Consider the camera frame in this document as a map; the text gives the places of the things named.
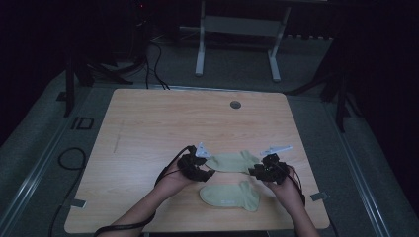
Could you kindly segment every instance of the light green cloth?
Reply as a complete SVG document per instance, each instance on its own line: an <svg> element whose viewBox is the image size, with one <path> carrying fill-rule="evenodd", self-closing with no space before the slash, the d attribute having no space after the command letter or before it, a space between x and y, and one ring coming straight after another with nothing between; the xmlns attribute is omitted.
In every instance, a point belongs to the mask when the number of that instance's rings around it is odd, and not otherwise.
<svg viewBox="0 0 419 237"><path fill-rule="evenodd" d="M221 172L243 172L249 174L249 168L254 168L260 161L257 157L244 150L237 153L224 153L211 156L206 165Z"/></svg>
<svg viewBox="0 0 419 237"><path fill-rule="evenodd" d="M254 191L249 182L239 185L211 185L200 190L201 199L210 205L220 207L242 207L256 211L259 207L259 194Z"/></svg>

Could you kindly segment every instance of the white metal frame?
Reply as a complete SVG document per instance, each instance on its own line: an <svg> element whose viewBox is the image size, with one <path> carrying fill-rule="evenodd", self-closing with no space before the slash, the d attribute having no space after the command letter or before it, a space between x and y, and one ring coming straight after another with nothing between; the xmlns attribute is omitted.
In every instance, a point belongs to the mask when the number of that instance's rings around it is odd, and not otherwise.
<svg viewBox="0 0 419 237"><path fill-rule="evenodd" d="M281 39L284 35L285 25L290 14L288 7L281 21L268 21L243 18L229 18L206 15L206 1L201 1L201 22L200 22L200 47L198 49L197 67L195 74L203 76L204 61L206 56L205 33L220 32L230 34L244 34L253 36L275 37L276 41L272 49L268 50L268 59L271 65L272 78L274 81L281 81L280 70L278 69L277 53Z"/></svg>

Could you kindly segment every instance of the dark background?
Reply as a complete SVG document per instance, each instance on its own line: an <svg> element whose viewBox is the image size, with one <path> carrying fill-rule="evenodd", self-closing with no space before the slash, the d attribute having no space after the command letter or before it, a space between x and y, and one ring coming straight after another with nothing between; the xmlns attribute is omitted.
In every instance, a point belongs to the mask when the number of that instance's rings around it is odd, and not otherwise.
<svg viewBox="0 0 419 237"><path fill-rule="evenodd" d="M140 2L144 8L132 11L131 4L136 4L135 8ZM215 12L226 6L224 1L217 8L214 2ZM294 5L286 33L289 37L334 38L322 70L351 75L349 90L356 96L400 186L418 213L418 3L385 0L369 8L366 2L329 3ZM0 144L25 117L49 81L63 71L67 49L76 48L98 62L113 63L117 57L129 56L126 38L132 37L133 23L152 20L176 40L180 25L199 24L199 8L199 1L191 0L2 1ZM240 14L258 17L263 11L265 16L276 17L262 9ZM144 41L141 36L135 40Z"/></svg>

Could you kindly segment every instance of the gray floor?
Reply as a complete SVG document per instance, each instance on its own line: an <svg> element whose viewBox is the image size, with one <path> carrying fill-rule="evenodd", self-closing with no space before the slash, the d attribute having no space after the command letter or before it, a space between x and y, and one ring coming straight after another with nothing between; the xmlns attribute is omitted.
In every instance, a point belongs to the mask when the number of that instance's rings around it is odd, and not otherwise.
<svg viewBox="0 0 419 237"><path fill-rule="evenodd" d="M187 38L178 45L166 43L165 38L155 42L162 49L158 75L172 89L262 92L284 92L308 82L330 45L330 41L322 39L284 39L277 56L283 79L275 83L271 80L264 50L209 45L204 76L198 78L195 76L198 51L194 39ZM152 46L148 55L150 62L155 62L157 47ZM142 70L127 77L134 82L129 87L144 88L144 75ZM156 83L153 77L150 83ZM7 227L1 236L48 236L54 214L77 177L77 171L60 168L57 157L69 147L80 147L90 154L112 93L120 87L103 80L98 80L93 88L77 87L76 108L69 118L64 118L65 105L55 100L64 90L64 77L61 75L51 81L0 150L1 226ZM339 236L419 236L418 219L364 119L355 116L349 108L351 116L344 122L346 133L340 133L333 122L335 105L320 102L320 91L321 86L289 97L289 101L318 187L329 195L324 202ZM71 129L75 117L94 119L93 128ZM74 153L66 162L77 167L81 156ZM67 213L65 206L57 215L53 236L91 236L65 233L63 223ZM320 233L336 236L332 227ZM225 233L204 235L224 236ZM293 231L227 233L225 236L268 235L293 236Z"/></svg>

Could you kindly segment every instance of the table top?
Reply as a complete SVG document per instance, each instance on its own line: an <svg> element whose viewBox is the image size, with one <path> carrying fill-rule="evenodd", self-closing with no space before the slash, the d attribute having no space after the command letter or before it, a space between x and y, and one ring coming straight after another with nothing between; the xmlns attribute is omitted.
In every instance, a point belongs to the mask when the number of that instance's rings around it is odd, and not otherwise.
<svg viewBox="0 0 419 237"><path fill-rule="evenodd" d="M230 106L241 104L239 109ZM109 225L152 190L161 170L187 145L203 142L212 154L248 150L259 159L270 146L296 168L307 196L306 210L316 228L329 220L286 96L278 93L116 90L78 188L84 208L71 207L65 230L92 233ZM257 211L214 207L199 190L207 185L249 181L260 194ZM167 199L146 232L292 229L293 223L262 182L241 173L216 172L206 183L187 186Z"/></svg>

